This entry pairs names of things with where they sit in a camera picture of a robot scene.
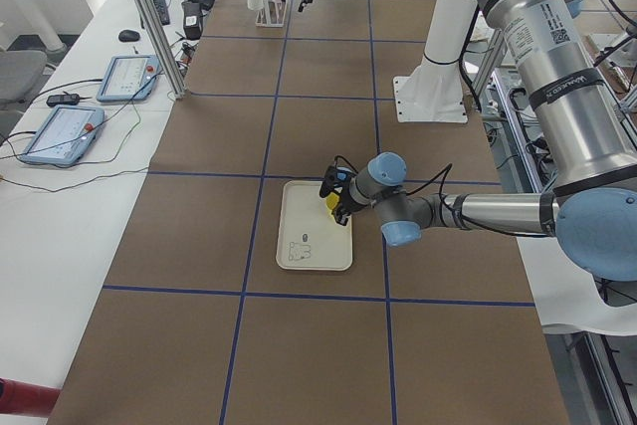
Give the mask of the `black power adapter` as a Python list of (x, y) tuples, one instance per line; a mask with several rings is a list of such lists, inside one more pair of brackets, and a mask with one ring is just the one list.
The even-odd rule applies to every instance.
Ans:
[(188, 40), (199, 40), (202, 35), (202, 10), (198, 2), (183, 1), (183, 33)]

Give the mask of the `far teach pendant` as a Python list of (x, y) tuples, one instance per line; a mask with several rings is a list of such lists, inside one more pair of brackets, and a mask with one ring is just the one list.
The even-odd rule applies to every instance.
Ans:
[(100, 103), (143, 101), (152, 92), (159, 72), (154, 55), (112, 57), (96, 99)]

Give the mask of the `black keyboard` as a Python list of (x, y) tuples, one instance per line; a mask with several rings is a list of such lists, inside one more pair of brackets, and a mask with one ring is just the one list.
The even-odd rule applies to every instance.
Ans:
[(162, 25), (170, 24), (170, 16), (166, 0), (151, 0)]

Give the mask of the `yellow plastic cup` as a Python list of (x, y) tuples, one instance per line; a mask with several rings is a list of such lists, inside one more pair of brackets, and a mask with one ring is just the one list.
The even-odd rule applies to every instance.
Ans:
[(339, 194), (335, 192), (329, 193), (325, 199), (325, 206), (337, 224), (344, 225), (346, 223)]

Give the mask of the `cream bunny serving tray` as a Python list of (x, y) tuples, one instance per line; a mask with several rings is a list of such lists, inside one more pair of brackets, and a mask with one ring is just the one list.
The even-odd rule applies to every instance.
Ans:
[(285, 270), (347, 270), (353, 262), (352, 225), (338, 225), (319, 197), (319, 181), (284, 185), (276, 261)]

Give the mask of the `black computer mouse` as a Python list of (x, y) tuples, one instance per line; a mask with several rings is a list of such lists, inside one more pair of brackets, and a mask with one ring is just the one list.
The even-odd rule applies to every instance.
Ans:
[(137, 42), (140, 40), (140, 34), (137, 31), (124, 29), (118, 33), (118, 40), (123, 43)]

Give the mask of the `aluminium frame post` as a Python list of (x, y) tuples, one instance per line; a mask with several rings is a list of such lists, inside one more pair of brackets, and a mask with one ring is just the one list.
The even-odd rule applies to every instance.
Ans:
[(160, 23), (160, 18), (152, 0), (134, 0), (138, 13), (143, 20), (145, 31), (150, 38), (164, 75), (167, 77), (173, 94), (177, 100), (184, 97), (186, 87), (171, 48)]

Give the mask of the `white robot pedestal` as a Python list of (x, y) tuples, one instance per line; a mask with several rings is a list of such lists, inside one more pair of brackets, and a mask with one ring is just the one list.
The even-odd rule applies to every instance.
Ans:
[(422, 62), (393, 79), (400, 122), (465, 123), (460, 58), (477, 0), (436, 0)]

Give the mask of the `near teach pendant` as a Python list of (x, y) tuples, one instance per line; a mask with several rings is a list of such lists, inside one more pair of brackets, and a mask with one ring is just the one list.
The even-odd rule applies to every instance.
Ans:
[(93, 106), (55, 106), (18, 158), (28, 164), (70, 167), (88, 151), (106, 119)]

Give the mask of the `teach pendant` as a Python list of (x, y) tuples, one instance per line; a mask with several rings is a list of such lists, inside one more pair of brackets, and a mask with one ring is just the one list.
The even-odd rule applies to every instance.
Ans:
[(18, 158), (28, 164), (70, 167), (88, 151), (106, 119), (93, 106), (55, 106)]
[(112, 57), (96, 99), (100, 103), (143, 101), (152, 92), (159, 72), (154, 55)]

